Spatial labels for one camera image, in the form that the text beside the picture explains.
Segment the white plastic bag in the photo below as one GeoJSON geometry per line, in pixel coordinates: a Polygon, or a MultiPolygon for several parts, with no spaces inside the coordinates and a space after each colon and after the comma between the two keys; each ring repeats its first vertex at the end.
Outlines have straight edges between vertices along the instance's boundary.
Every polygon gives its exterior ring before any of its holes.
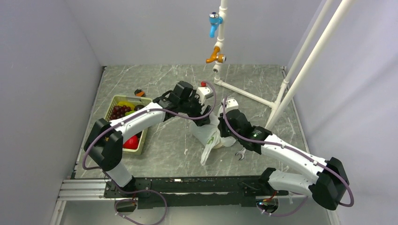
{"type": "Polygon", "coordinates": [[[236,142],[236,139],[231,136],[221,137],[221,132],[218,129],[220,123],[218,116],[220,116],[221,112],[222,108],[220,107],[217,113],[213,112],[210,114],[210,124],[198,127],[195,123],[191,123],[189,126],[191,134],[204,146],[200,160],[202,166],[206,164],[212,149],[230,147],[236,142]]]}

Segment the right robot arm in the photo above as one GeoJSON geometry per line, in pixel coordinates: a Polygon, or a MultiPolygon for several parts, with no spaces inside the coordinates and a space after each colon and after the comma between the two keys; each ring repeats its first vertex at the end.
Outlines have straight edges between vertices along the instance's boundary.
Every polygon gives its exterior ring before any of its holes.
{"type": "Polygon", "coordinates": [[[264,127],[252,125],[238,109],[223,109],[219,121],[222,137],[233,137],[245,150],[277,159],[297,171],[266,168],[258,183],[263,194],[280,190],[303,194],[328,210],[353,206],[348,176],[339,159],[324,159],[297,149],[264,127]]]}

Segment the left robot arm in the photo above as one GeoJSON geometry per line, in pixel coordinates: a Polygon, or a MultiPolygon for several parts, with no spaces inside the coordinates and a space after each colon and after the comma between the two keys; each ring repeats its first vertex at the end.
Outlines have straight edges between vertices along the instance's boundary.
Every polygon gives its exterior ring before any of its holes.
{"type": "Polygon", "coordinates": [[[122,162],[123,145],[134,135],[163,123],[175,116],[192,120],[198,126],[210,123],[214,105],[205,105],[209,98],[216,98],[214,86],[203,81],[194,88],[190,83],[179,81],[172,90],[155,98],[144,108],[112,121],[97,120],[84,144],[82,167],[87,158],[116,184],[116,191],[128,197],[136,190],[136,179],[122,162]]]}

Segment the dark purple fake fruit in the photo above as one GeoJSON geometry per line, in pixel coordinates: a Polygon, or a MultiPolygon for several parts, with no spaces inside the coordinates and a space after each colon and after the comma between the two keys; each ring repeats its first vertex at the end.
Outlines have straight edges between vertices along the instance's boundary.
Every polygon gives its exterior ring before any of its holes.
{"type": "Polygon", "coordinates": [[[136,105],[134,107],[134,111],[139,111],[139,110],[143,109],[144,107],[145,107],[144,105],[136,105]]]}

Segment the yellow fake banana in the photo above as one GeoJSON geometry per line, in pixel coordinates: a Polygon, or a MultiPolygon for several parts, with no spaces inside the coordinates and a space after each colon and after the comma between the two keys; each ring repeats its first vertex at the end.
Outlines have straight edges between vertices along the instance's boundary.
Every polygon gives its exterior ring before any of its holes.
{"type": "Polygon", "coordinates": [[[134,109],[135,108],[135,105],[133,103],[131,103],[131,102],[128,102],[128,101],[119,101],[116,105],[120,106],[120,107],[122,107],[122,106],[130,107],[130,109],[134,109]]]}

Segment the red fake apple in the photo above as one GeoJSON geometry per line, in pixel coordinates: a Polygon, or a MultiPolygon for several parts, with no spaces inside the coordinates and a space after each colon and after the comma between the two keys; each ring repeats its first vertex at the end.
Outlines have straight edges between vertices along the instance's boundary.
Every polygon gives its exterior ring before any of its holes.
{"type": "Polygon", "coordinates": [[[139,145],[139,138],[136,135],[134,135],[123,144],[123,148],[129,150],[137,150],[138,145],[139,145]]]}

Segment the purple fake grapes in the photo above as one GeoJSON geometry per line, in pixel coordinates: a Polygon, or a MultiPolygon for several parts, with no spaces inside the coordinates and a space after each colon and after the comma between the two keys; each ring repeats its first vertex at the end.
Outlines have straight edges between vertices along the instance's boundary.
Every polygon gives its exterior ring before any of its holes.
{"type": "Polygon", "coordinates": [[[111,110],[109,119],[110,120],[120,119],[120,118],[128,115],[131,111],[132,111],[132,109],[131,109],[130,106],[127,106],[127,105],[122,105],[122,106],[116,105],[111,110]]]}

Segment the silver wrench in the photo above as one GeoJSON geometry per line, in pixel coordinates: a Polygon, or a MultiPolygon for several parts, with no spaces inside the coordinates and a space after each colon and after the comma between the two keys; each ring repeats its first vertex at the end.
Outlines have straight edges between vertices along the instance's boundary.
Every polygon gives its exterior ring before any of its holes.
{"type": "Polygon", "coordinates": [[[241,150],[235,153],[235,156],[238,157],[238,161],[241,161],[245,158],[246,148],[242,148],[241,150]]]}

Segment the small orange black object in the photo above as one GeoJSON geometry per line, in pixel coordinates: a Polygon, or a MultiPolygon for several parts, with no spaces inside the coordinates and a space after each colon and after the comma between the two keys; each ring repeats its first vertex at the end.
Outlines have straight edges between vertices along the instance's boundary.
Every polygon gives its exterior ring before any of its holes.
{"type": "Polygon", "coordinates": [[[142,89],[136,89],[134,91],[134,95],[137,97],[145,97],[146,93],[142,89]]]}

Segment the orange valve tap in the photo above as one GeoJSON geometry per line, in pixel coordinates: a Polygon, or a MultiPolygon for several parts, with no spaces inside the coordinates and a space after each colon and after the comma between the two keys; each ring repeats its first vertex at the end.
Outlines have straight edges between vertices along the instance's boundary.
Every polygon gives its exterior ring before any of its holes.
{"type": "Polygon", "coordinates": [[[218,62],[224,63],[226,61],[226,55],[220,53],[221,49],[218,46],[214,47],[211,56],[206,59],[206,63],[218,62]]]}

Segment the beige plastic basket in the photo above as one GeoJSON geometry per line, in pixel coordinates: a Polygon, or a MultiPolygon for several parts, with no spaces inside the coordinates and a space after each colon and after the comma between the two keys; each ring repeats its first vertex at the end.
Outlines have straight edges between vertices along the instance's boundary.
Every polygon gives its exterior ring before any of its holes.
{"type": "MultiPolygon", "coordinates": [[[[119,101],[128,101],[133,103],[135,106],[136,105],[144,105],[147,106],[149,103],[152,102],[152,100],[150,98],[146,98],[146,97],[137,97],[137,96],[126,96],[126,95],[114,95],[111,103],[107,109],[107,113],[105,114],[104,119],[106,121],[111,121],[109,119],[111,110],[113,109],[114,106],[116,106],[116,104],[119,101]]],[[[141,155],[142,153],[142,149],[144,147],[144,143],[145,143],[145,139],[146,139],[146,135],[147,135],[148,129],[145,129],[141,132],[139,132],[136,136],[139,138],[139,145],[138,145],[138,149],[137,150],[129,150],[129,149],[125,149],[123,148],[124,152],[129,152],[131,154],[135,154],[135,155],[141,155]]]]}

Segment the blue valve tap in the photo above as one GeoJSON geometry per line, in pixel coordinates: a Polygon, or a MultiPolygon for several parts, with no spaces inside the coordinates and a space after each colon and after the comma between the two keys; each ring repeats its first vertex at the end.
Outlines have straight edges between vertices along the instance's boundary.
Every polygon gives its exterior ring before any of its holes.
{"type": "Polygon", "coordinates": [[[223,18],[220,16],[219,13],[212,12],[209,14],[209,22],[211,25],[209,37],[214,38],[219,25],[221,25],[223,23],[223,18]]]}

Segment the white pvc pipe frame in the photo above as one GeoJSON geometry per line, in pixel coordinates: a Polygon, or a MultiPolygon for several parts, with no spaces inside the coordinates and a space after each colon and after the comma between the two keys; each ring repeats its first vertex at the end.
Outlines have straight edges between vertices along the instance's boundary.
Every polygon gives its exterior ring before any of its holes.
{"type": "Polygon", "coordinates": [[[286,78],[271,102],[220,78],[223,63],[215,62],[214,82],[279,112],[290,78],[301,69],[310,44],[317,42],[334,23],[339,0],[223,0],[217,13],[223,18],[215,46],[237,64],[277,64],[286,78]]]}

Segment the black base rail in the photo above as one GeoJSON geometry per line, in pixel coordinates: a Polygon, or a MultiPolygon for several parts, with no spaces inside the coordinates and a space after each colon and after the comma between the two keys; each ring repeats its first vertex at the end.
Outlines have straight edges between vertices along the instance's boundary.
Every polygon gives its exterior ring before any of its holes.
{"type": "Polygon", "coordinates": [[[121,192],[111,181],[106,182],[106,199],[133,197],[138,209],[154,207],[188,207],[240,205],[255,207],[257,201],[286,196],[287,191],[275,191],[260,176],[214,177],[152,177],[136,178],[137,194],[121,192]]]}

